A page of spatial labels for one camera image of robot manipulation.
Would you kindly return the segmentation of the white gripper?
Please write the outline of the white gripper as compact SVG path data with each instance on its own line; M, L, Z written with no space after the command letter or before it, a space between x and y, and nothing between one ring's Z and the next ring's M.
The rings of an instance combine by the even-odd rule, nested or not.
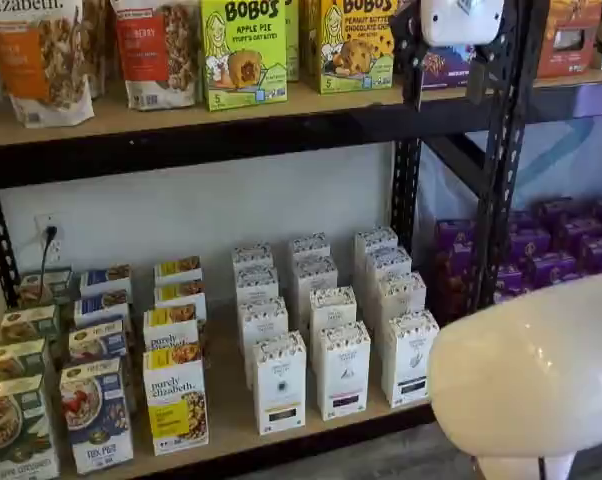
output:
M504 10L503 0L423 0L420 18L426 42L409 48L409 64L421 68L430 46L487 45L497 36ZM466 97L482 101L487 90L487 58L475 48L470 62Z

